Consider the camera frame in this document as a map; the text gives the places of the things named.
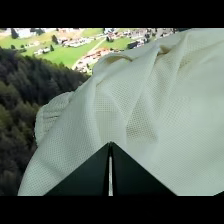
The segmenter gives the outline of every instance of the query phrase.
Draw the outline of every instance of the wrinkled fabric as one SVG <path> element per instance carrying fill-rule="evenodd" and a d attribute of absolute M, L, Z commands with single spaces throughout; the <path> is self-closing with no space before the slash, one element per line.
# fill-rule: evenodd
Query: wrinkled fabric
<path fill-rule="evenodd" d="M 109 54 L 36 119 L 18 195 L 44 195 L 109 141 L 179 196 L 224 191 L 224 29 Z"/>

